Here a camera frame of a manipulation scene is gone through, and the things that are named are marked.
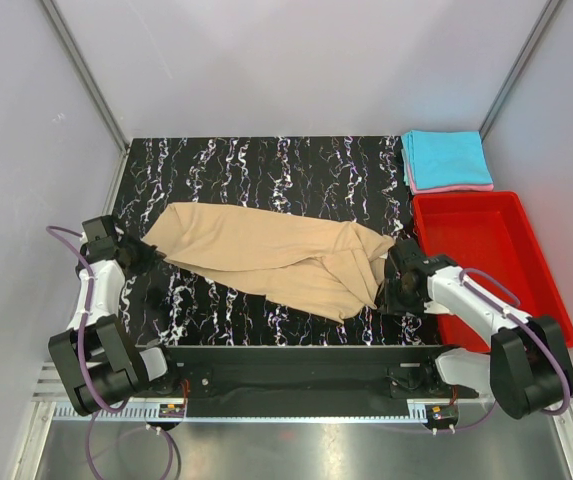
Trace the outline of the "beige t shirt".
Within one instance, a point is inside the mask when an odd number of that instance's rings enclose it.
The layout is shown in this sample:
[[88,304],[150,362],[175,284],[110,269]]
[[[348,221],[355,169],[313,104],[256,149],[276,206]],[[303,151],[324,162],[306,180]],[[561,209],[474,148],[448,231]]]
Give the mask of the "beige t shirt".
[[338,323],[375,305],[395,241],[355,222],[176,202],[143,238],[166,262]]

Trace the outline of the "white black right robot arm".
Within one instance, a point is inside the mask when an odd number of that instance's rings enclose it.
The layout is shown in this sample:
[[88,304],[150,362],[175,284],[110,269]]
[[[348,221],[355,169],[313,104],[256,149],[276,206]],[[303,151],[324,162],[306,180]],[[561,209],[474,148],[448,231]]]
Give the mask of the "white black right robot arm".
[[480,273],[446,255],[428,256],[412,239],[396,242],[385,254],[377,297],[382,313],[451,314],[490,349],[445,350],[420,371],[421,387],[436,397],[454,386],[490,395],[514,419],[565,413],[573,398],[573,365],[561,326],[550,316],[522,310],[511,292],[491,293],[476,281]]

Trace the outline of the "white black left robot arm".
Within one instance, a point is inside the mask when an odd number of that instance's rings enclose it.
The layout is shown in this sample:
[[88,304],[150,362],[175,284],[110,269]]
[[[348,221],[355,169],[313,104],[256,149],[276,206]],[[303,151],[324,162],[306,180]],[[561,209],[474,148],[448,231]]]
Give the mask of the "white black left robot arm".
[[120,319],[120,298],[129,275],[141,276],[164,254],[129,234],[114,215],[82,223],[81,245],[73,246],[49,226],[47,232],[77,256],[80,291],[67,329],[52,336],[48,350],[75,411],[89,416],[117,413],[130,398],[149,390],[162,396],[181,386],[182,372],[159,343],[139,349]]

